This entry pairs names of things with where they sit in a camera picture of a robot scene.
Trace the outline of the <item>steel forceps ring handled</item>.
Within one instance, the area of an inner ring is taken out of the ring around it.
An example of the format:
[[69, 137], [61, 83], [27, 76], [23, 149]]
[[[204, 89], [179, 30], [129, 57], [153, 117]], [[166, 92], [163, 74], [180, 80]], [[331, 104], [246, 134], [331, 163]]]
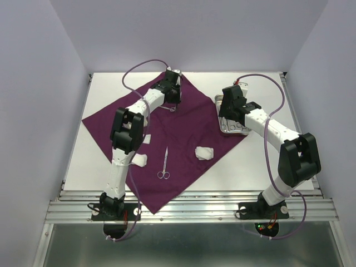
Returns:
[[222, 117], [220, 118], [220, 126], [223, 131], [226, 130], [226, 125], [225, 125], [224, 119]]

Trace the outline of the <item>steel scissors bottom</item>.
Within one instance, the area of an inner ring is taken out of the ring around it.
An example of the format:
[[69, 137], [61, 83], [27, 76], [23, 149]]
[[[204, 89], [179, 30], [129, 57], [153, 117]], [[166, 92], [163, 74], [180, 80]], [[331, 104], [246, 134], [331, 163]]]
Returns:
[[166, 170], [168, 153], [169, 152], [168, 152], [168, 147], [167, 147], [165, 150], [164, 163], [163, 163], [162, 170], [157, 173], [157, 177], [159, 179], [167, 180], [170, 178], [170, 173]]

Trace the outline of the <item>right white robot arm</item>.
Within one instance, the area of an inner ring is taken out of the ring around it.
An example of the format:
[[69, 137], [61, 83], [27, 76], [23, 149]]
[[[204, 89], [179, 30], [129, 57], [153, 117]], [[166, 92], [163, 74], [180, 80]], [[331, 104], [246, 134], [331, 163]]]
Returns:
[[262, 192], [263, 199], [256, 203], [257, 213], [268, 217], [275, 212], [276, 204], [289, 197], [297, 186], [320, 173], [316, 138], [287, 128], [268, 116], [257, 103], [248, 103], [239, 85], [224, 88], [222, 92], [219, 116], [253, 130], [279, 153], [278, 176]]

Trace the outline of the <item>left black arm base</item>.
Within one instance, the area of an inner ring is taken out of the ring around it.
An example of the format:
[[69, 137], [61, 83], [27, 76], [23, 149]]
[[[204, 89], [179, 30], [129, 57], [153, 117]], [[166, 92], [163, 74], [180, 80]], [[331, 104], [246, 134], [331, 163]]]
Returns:
[[111, 198], [102, 193], [99, 202], [89, 202], [87, 207], [91, 210], [92, 221], [140, 221], [141, 212], [138, 203], [124, 202], [124, 196], [118, 199]]

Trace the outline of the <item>steel scissors top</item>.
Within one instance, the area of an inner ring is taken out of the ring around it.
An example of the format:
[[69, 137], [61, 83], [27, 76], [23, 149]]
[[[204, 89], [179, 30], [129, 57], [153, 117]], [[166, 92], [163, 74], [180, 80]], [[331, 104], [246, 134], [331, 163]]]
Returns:
[[160, 106], [160, 108], [163, 108], [163, 109], [168, 110], [170, 112], [175, 112], [176, 109], [177, 109], [176, 106], [173, 106], [173, 107]]

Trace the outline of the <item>steel scissors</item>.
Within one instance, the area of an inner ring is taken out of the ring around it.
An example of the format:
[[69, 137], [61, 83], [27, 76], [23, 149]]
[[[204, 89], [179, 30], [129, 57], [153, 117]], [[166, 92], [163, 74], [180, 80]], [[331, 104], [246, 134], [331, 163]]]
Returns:
[[169, 152], [168, 152], [168, 147], [167, 147], [165, 150], [164, 163], [163, 163], [162, 170], [157, 173], [157, 177], [159, 179], [167, 180], [170, 178], [170, 173], [166, 170], [168, 153]]
[[163, 109], [168, 110], [170, 112], [175, 112], [176, 109], [177, 109], [176, 106], [173, 106], [173, 107], [160, 106], [160, 108], [163, 108]]

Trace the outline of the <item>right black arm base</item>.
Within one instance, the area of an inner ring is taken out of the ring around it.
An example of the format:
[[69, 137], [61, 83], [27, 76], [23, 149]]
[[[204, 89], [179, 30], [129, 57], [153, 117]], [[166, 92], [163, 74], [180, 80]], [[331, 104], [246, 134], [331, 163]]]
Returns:
[[289, 213], [284, 200], [270, 206], [260, 193], [256, 201], [238, 203], [234, 216], [241, 220], [288, 219]]

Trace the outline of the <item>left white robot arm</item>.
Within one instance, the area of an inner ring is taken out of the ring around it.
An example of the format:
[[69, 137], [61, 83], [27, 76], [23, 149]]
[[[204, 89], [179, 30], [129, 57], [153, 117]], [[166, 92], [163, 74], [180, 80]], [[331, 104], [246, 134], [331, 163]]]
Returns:
[[154, 83], [139, 100], [126, 108], [115, 112], [110, 133], [112, 141], [112, 161], [107, 185], [100, 196], [105, 205], [105, 213], [111, 219], [123, 215], [123, 200], [128, 169], [135, 152], [144, 140], [144, 128], [149, 115], [164, 103], [178, 105], [181, 102], [180, 70], [170, 67], [164, 72], [163, 79]]

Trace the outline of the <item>stainless steel instrument tray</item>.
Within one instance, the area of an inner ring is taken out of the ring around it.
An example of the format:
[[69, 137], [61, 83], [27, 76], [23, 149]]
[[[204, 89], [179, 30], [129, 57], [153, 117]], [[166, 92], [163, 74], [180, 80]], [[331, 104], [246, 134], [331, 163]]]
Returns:
[[[222, 100], [223, 100], [223, 95], [222, 94], [219, 94], [219, 95], [216, 95], [214, 97], [214, 103], [215, 103], [215, 107], [216, 107], [216, 112], [217, 112], [217, 115], [219, 114], [220, 112], [220, 108], [221, 108], [221, 104], [222, 104]], [[243, 136], [246, 136], [250, 133], [250, 129], [248, 129], [247, 131], [236, 131], [235, 130], [235, 124], [237, 122], [233, 121], [233, 120], [227, 120], [226, 118], [222, 117], [224, 119], [224, 122], [225, 122], [225, 125], [226, 125], [226, 130], [223, 131], [221, 129], [221, 126], [220, 126], [220, 116], [218, 115], [217, 116], [217, 119], [218, 119], [218, 122], [219, 122], [219, 128], [220, 128], [220, 132], [224, 135], [243, 135]]]

